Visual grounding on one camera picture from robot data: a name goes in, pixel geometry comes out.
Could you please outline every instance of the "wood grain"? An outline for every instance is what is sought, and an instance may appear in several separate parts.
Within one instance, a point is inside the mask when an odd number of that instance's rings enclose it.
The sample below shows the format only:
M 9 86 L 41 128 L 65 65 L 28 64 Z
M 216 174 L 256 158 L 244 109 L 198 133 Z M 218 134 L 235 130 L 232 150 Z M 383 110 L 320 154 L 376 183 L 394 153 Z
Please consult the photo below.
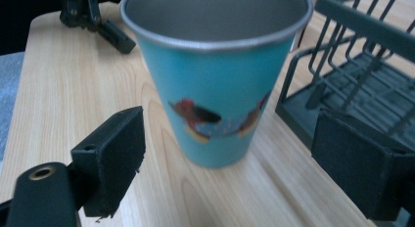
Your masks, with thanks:
M 126 30 L 116 5 L 101 10 Z M 312 46 L 322 21 L 313 17 L 303 46 Z M 0 202 L 13 196 L 22 172 L 42 162 L 68 164 L 70 149 L 110 115 L 143 106 L 145 160 L 115 217 L 100 226 L 373 226 L 274 112 L 284 77 L 247 155 L 207 169 L 180 152 L 138 48 L 121 55 L 100 36 L 61 25 L 59 13 L 39 17 L 27 42 Z M 83 226 L 97 226 L 80 214 Z

